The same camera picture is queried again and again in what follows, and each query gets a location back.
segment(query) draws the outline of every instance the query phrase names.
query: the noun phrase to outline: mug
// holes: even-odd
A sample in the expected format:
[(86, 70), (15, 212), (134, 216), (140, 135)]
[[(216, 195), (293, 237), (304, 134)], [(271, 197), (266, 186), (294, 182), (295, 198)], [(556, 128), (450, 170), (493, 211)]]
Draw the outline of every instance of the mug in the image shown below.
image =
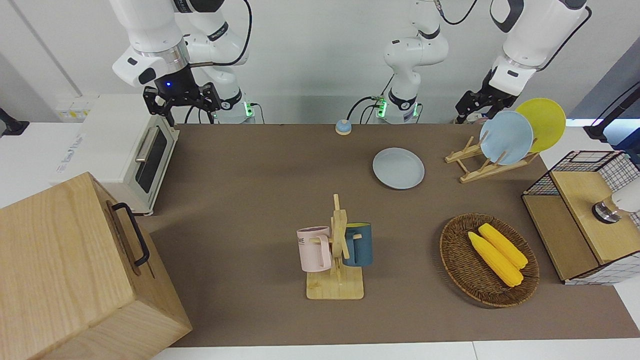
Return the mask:
[(296, 231), (300, 264), (305, 272), (319, 272), (331, 268), (333, 258), (329, 247), (328, 226), (306, 227)]
[(343, 255), (343, 264), (347, 266), (367, 266), (373, 263), (373, 246), (370, 223), (348, 223), (344, 237), (347, 241), (347, 248), (349, 249), (349, 259), (345, 259)]

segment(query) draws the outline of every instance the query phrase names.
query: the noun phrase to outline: yellow corn cob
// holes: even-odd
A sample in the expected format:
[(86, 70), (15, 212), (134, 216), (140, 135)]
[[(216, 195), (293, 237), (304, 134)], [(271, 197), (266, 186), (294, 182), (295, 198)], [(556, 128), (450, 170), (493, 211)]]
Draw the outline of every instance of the yellow corn cob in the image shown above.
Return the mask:
[(490, 224), (484, 223), (478, 228), (480, 235), (490, 242), (498, 251), (509, 260), (513, 266), (521, 269), (527, 265), (529, 260), (516, 248), (509, 239), (500, 234), (500, 231), (496, 230)]
[(469, 240), (484, 262), (496, 273), (509, 287), (522, 284), (524, 277), (509, 260), (507, 260), (493, 245), (476, 233), (468, 232)]

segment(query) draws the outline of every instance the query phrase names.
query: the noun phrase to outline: blue mug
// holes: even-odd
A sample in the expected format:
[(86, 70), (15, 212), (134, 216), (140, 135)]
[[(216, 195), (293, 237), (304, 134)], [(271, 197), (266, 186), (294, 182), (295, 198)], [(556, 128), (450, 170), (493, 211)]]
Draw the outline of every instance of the blue mug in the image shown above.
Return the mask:
[(347, 241), (347, 248), (349, 249), (349, 259), (345, 259), (343, 255), (343, 264), (346, 266), (367, 266), (373, 263), (370, 223), (348, 223), (344, 238)]

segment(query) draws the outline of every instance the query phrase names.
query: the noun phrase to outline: yellow plate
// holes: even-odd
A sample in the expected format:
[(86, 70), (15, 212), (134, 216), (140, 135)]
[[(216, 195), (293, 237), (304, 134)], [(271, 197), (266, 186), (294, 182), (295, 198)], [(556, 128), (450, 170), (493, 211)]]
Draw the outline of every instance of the yellow plate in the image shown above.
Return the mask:
[(562, 107), (551, 99), (539, 97), (527, 100), (516, 111), (527, 118), (533, 129), (533, 137), (537, 139), (531, 146), (531, 152), (547, 150), (564, 134), (566, 115)]

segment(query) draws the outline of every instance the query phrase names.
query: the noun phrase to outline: woven basket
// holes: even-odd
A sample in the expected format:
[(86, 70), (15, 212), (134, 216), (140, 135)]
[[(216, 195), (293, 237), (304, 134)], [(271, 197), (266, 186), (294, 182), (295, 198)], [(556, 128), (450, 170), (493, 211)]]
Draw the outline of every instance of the woven basket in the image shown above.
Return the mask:
[[(471, 245), (468, 231), (479, 234), (478, 227), (491, 224), (529, 260), (520, 271), (522, 284), (510, 288), (484, 262)], [(538, 287), (540, 270), (529, 244), (505, 222), (484, 214), (464, 214), (447, 223), (440, 237), (440, 257), (453, 282), (473, 299), (493, 307), (509, 307), (525, 302)]]

